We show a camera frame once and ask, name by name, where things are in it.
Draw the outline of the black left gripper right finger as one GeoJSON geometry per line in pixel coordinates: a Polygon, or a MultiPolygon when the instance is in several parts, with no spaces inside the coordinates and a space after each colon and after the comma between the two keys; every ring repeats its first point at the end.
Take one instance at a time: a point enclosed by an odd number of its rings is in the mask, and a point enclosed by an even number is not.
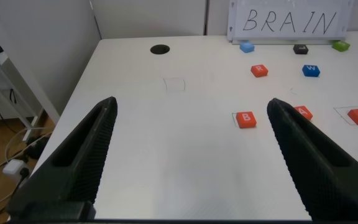
{"type": "Polygon", "coordinates": [[[314,221],[358,221],[358,161],[290,104],[267,114],[288,171],[314,221]]]}

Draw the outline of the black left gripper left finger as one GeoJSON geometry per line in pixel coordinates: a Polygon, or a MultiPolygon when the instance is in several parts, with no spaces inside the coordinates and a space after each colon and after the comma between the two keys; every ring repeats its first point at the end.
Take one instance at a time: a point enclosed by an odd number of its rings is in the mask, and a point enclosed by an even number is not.
{"type": "Polygon", "coordinates": [[[96,104],[14,194],[11,220],[92,220],[116,117],[114,97],[96,104]]]}

